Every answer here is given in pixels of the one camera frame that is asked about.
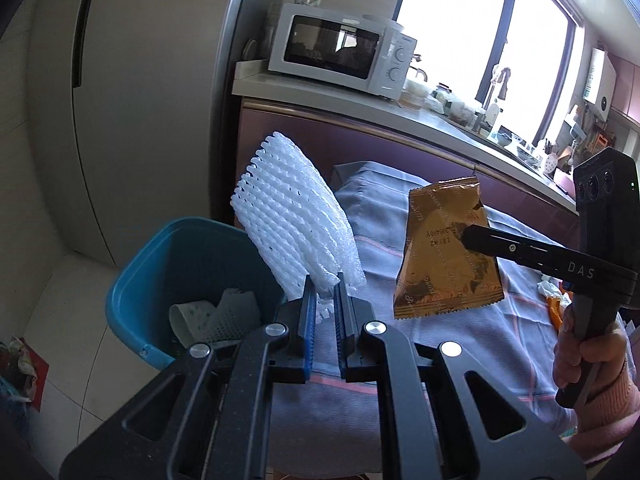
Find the person's right hand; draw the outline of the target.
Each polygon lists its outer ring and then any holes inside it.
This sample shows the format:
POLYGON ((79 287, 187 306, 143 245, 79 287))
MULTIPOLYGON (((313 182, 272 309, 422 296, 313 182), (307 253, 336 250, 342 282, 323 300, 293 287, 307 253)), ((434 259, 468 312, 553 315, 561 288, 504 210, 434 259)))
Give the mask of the person's right hand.
POLYGON ((579 341, 574 334, 574 325, 574 309, 569 306, 564 311, 554 347, 552 376, 555 385, 566 389, 582 380, 582 364, 597 367, 597 374, 586 393, 584 404, 587 404, 610 388, 624 370, 627 336, 623 326, 615 321, 602 336, 579 341))

